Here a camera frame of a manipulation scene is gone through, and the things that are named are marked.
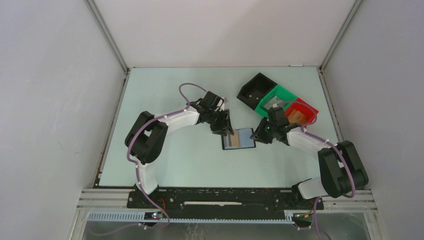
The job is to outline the red plastic bin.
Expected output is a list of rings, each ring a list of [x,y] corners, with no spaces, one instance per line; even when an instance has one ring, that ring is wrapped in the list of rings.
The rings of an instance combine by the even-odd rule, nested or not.
[[[315,120],[316,115],[319,113],[316,108],[309,105],[307,102],[305,102],[299,97],[296,98],[293,102],[290,102],[284,109],[286,117],[288,117],[293,110],[300,111],[307,116],[307,122],[305,124],[312,123]]]

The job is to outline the green plastic bin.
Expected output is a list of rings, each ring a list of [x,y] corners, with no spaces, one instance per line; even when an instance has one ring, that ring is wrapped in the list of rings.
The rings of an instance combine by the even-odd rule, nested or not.
[[[261,117],[268,117],[268,109],[274,104],[278,105],[282,103],[280,107],[286,110],[297,98],[295,94],[283,86],[277,85],[262,98],[259,98],[258,105],[255,107],[254,111]]]

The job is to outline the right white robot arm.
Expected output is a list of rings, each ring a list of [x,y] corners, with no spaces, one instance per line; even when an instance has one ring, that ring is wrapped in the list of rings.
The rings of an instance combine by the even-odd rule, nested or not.
[[[308,131],[306,125],[290,123],[279,106],[268,109],[268,116],[260,121],[250,138],[263,144],[277,140],[318,160],[320,176],[293,186],[296,191],[291,194],[290,201],[297,209],[304,209],[316,197],[353,198],[357,190],[369,183],[368,174],[351,141],[333,144]]]

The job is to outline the white card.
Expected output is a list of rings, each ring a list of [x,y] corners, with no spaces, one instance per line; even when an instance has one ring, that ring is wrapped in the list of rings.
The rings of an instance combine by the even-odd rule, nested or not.
[[[280,99],[279,97],[277,97],[277,96],[274,96],[273,98],[271,98],[265,105],[264,105],[264,108],[265,109],[269,109],[269,108],[272,108],[272,105],[273,104],[280,104],[281,102],[283,102],[283,100],[282,99]]]

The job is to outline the black plastic bin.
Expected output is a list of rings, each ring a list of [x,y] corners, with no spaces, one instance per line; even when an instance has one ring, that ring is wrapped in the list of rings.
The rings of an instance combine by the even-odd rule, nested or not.
[[[237,99],[250,109],[255,110],[260,101],[277,85],[275,81],[259,72],[241,87]]]

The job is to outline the black card holder wallet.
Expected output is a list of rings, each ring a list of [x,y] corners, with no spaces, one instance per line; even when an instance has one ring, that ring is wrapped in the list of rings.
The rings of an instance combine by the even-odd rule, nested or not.
[[[251,139],[254,131],[252,128],[235,129],[234,134],[221,137],[223,150],[241,150],[256,148],[255,140]]]

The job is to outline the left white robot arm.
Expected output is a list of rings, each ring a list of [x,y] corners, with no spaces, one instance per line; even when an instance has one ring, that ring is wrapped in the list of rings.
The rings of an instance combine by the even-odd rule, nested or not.
[[[234,134],[226,99],[208,91],[203,98],[189,101],[182,109],[163,115],[143,111],[125,138],[127,160],[135,165],[138,201],[145,208],[158,202],[155,160],[162,152],[167,134],[188,126],[207,123],[215,135]]]

